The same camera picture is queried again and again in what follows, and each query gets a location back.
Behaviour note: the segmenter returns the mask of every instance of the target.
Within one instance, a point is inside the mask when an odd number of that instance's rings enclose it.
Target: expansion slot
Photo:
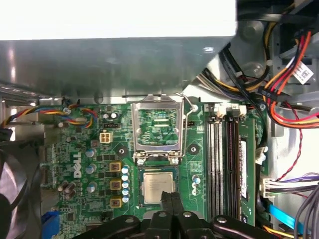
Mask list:
[[[224,214],[223,123],[207,123],[209,218]]]
[[[240,219],[240,145],[238,123],[225,123],[225,214]]]

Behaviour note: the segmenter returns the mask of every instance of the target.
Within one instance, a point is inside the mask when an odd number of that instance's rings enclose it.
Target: blue component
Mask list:
[[[47,212],[41,217],[42,239],[51,239],[60,231],[59,212]]]
[[[293,217],[281,211],[279,208],[276,208],[274,205],[270,205],[269,212],[279,221],[286,224],[291,229],[294,229],[295,219]],[[298,223],[298,233],[301,235],[304,233],[304,225],[301,223]]]

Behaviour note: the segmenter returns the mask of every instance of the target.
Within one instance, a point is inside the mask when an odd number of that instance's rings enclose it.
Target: white plastic connector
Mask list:
[[[274,198],[274,195],[270,195],[271,192],[268,192],[268,188],[270,185],[270,181],[275,181],[273,178],[264,178],[263,179],[263,184],[261,185],[260,191],[263,193],[264,198]]]
[[[240,117],[244,117],[247,114],[247,107],[246,106],[239,106],[239,112],[240,112]]]
[[[100,133],[100,143],[111,143],[113,141],[113,132]]]

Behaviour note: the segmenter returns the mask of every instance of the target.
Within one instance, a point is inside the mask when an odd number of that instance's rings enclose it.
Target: blue wire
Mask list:
[[[291,229],[294,229],[295,225],[295,218],[289,216],[285,212],[281,211],[279,208],[275,207],[274,205],[269,206],[269,212],[277,218],[280,222],[283,224],[286,224]],[[304,225],[301,223],[298,223],[298,233],[303,234],[304,233]]]

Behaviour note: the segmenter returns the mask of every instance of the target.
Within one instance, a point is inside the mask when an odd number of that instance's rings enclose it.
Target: integrated circuit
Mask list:
[[[162,191],[176,191],[177,169],[141,170],[141,202],[144,205],[160,204]]]

